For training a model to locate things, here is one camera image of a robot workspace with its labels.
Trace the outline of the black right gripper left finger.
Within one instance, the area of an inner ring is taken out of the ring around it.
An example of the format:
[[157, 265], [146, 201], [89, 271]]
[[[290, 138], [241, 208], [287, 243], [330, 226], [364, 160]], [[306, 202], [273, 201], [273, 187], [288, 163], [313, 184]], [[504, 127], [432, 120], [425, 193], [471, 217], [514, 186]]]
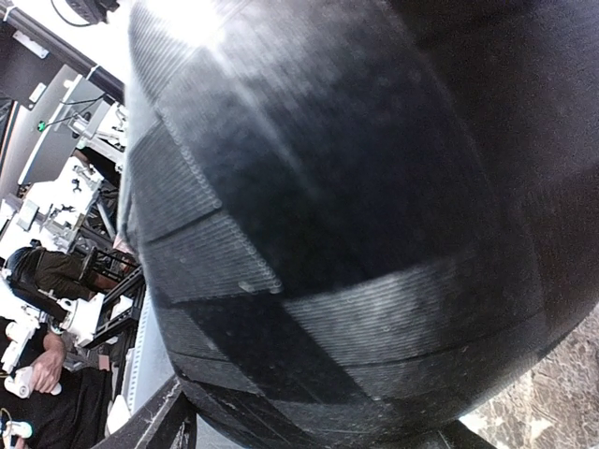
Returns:
[[94, 449], [195, 448], [197, 414], [176, 375], [171, 376], [114, 434]]

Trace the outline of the black quilted glasses case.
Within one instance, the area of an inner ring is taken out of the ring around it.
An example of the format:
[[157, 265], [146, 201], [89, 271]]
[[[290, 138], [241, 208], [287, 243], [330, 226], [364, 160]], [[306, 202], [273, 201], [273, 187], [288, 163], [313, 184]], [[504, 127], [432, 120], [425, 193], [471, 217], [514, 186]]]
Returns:
[[138, 1], [120, 227], [197, 413], [398, 448], [598, 300], [594, 1]]

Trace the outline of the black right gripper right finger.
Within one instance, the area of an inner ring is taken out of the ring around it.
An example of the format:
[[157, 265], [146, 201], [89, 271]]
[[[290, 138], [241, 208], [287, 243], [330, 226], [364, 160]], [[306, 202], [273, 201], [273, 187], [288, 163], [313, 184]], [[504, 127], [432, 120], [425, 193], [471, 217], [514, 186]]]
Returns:
[[460, 420], [409, 437], [402, 443], [410, 449], [496, 449], [496, 446], [474, 433]]

